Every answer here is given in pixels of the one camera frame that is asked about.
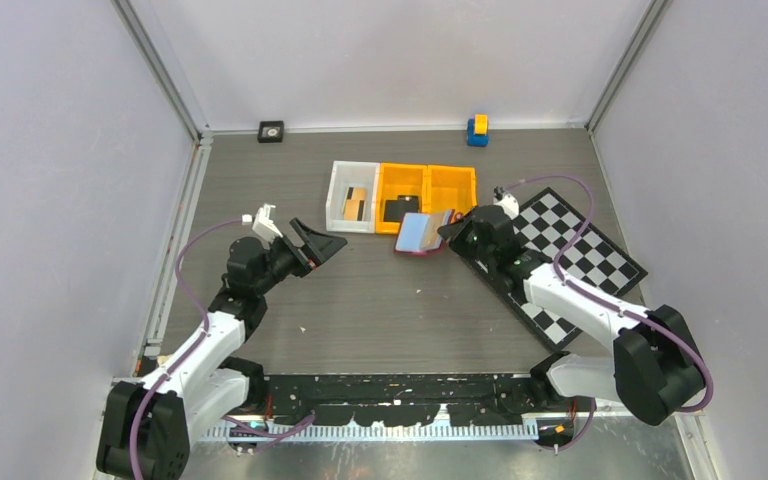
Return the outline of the red card holder wallet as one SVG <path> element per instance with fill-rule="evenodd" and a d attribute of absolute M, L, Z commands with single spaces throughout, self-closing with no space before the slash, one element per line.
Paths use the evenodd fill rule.
<path fill-rule="evenodd" d="M 409 212 L 403 216 L 394 251 L 398 254 L 428 255 L 444 246 L 438 229 L 461 220 L 463 214 L 449 209 L 434 213 Z"/>

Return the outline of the dark grey credit card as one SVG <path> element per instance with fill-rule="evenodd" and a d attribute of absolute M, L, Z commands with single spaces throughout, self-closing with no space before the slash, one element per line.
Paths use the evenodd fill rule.
<path fill-rule="evenodd" d="M 401 195 L 396 199 L 388 199 L 384 202 L 383 221 L 388 223 L 401 223 L 408 213 L 419 213 L 421 200 L 418 196 Z"/>

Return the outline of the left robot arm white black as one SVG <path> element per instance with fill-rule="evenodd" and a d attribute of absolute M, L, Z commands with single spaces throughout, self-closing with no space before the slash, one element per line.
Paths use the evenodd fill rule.
<path fill-rule="evenodd" d="M 296 245 L 269 220 L 255 220 L 252 234 L 228 250 L 221 287 L 189 338 L 136 381 L 110 390 L 96 455 L 99 472 L 121 479 L 178 479 L 193 445 L 234 409 L 258 412 L 267 398 L 260 364 L 234 357 L 259 327 L 266 295 L 289 276 L 302 278 L 348 242 L 290 222 Z"/>

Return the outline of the orange gold credit card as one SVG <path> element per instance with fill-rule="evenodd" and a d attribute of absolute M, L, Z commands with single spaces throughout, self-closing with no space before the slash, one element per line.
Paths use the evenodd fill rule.
<path fill-rule="evenodd" d="M 350 186 L 347 189 L 345 200 L 349 201 L 365 201 L 367 198 L 367 189 L 364 187 Z"/>

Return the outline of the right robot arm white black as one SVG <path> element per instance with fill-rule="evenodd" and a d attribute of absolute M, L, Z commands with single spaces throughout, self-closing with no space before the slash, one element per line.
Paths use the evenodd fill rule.
<path fill-rule="evenodd" d="M 590 397 L 619 402 L 657 426 L 711 402 L 712 373 L 676 309 L 628 303 L 575 279 L 559 261 L 526 247 L 498 205 L 475 207 L 438 232 L 462 259 L 485 267 L 497 292 L 560 316 L 607 349 L 604 357 L 561 352 L 534 367 L 530 392 L 540 408 Z"/>

